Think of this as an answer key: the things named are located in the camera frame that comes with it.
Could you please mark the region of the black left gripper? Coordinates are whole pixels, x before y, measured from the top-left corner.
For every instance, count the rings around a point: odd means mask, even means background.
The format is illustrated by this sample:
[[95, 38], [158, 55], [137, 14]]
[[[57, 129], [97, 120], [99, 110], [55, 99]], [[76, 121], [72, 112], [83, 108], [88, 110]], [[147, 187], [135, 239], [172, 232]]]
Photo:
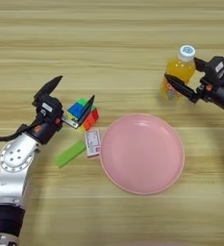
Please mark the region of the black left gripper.
[[[61, 79], [62, 76], [58, 76], [46, 83], [35, 94], [34, 99], [37, 101], [44, 94], [51, 94], [52, 91], [57, 87]], [[37, 123], [33, 129], [27, 132], [27, 134], [31, 136], [34, 140], [39, 142], [41, 145], [45, 145], [49, 142], [53, 135], [62, 128], [63, 123], [66, 123], [71, 128], [77, 130], [79, 126], [81, 126], [85, 122], [86, 118], [91, 112], [94, 98], [95, 96], [92, 95], [87, 101], [77, 121], [74, 119], [69, 119], [66, 116], [62, 115], [61, 117], [57, 117], [53, 122]]]

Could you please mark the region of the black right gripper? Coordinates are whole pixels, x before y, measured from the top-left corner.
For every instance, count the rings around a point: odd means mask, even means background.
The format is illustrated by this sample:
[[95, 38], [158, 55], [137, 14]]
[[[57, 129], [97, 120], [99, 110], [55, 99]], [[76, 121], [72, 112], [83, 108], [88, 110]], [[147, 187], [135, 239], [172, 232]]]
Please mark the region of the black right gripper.
[[[193, 60], [196, 70], [199, 72], [204, 72], [206, 62], [198, 58], [194, 58]], [[224, 83], [215, 85], [208, 82], [205, 78], [202, 78], [200, 80], [201, 85], [197, 87], [196, 93], [179, 78], [169, 74], [165, 74], [164, 77], [175, 90], [184, 95], [190, 102], [196, 103], [200, 96], [203, 101], [207, 103], [214, 103], [219, 108], [224, 110]]]

